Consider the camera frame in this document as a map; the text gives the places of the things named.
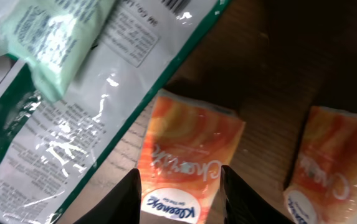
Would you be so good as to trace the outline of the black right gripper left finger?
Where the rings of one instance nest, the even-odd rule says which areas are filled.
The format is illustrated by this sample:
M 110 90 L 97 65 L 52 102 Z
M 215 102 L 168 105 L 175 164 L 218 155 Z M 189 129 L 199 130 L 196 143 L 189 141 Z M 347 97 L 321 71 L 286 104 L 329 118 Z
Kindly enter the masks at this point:
M 74 224 L 139 224 L 140 208 L 140 172 L 134 168 Z

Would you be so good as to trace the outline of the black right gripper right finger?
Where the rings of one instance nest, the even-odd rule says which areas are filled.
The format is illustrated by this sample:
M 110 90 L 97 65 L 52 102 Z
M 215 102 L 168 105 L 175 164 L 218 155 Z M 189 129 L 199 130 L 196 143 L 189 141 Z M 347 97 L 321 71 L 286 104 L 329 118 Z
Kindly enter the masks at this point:
M 273 208 L 231 167 L 221 166 L 220 193 L 224 224 L 292 224 Z

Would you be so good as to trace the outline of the orange white small packet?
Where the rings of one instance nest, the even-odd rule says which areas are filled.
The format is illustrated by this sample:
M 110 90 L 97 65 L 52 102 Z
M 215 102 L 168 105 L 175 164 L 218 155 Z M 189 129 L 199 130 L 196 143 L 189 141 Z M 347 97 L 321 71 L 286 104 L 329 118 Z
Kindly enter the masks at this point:
M 161 90 L 155 99 L 138 169 L 141 210 L 185 223 L 205 223 L 221 168 L 245 129 L 234 111 Z

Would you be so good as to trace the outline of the green 3M product pouch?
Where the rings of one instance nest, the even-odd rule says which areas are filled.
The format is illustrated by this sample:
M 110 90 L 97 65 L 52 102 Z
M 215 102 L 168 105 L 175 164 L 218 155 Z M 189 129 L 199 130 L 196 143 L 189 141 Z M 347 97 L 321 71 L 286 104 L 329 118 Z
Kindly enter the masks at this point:
M 0 83 L 0 223 L 55 223 L 227 1 L 116 1 L 63 98 L 25 61 Z

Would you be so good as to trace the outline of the light green wipes pack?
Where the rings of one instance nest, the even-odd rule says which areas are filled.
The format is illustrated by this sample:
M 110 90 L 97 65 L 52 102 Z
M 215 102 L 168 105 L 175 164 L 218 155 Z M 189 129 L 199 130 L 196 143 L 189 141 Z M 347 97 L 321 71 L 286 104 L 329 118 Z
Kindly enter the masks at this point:
M 115 0 L 0 0 L 0 56 L 28 64 L 49 101 L 63 98 Z

